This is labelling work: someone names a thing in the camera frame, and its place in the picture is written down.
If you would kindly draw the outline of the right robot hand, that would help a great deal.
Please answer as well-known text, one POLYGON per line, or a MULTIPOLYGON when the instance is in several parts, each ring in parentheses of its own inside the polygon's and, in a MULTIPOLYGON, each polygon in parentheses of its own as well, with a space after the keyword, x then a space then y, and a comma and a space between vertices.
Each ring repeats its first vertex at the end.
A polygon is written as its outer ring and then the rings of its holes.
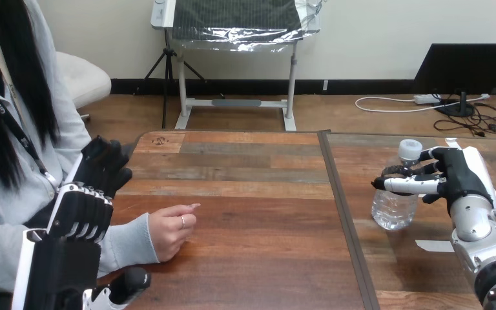
POLYGON ((474 147, 433 147, 420 153, 418 161, 432 162, 418 169, 392 166, 392 176, 375 178, 371 184, 376 190, 401 196, 424 195, 424 203, 440 198, 451 209, 453 203, 469 195, 477 195, 496 207, 496 195, 491 177, 480 152, 474 147))

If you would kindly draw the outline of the person's hand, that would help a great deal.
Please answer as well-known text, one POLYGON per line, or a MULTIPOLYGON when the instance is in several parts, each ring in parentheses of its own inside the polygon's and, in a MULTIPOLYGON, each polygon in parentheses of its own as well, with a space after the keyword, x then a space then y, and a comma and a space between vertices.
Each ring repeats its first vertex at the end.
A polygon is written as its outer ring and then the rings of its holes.
POLYGON ((160 263, 171 260, 192 234, 200 205, 175 205, 149 214, 150 238, 160 263))

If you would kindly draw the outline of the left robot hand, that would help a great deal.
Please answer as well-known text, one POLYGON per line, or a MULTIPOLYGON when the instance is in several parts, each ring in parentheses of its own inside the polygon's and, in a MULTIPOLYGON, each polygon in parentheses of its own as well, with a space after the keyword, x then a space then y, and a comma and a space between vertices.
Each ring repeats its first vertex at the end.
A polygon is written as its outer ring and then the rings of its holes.
POLYGON ((82 150, 58 189, 48 225, 24 232, 12 309, 125 309, 150 286, 140 267, 97 283, 113 198, 132 176, 128 160, 118 141, 102 137, 82 150))

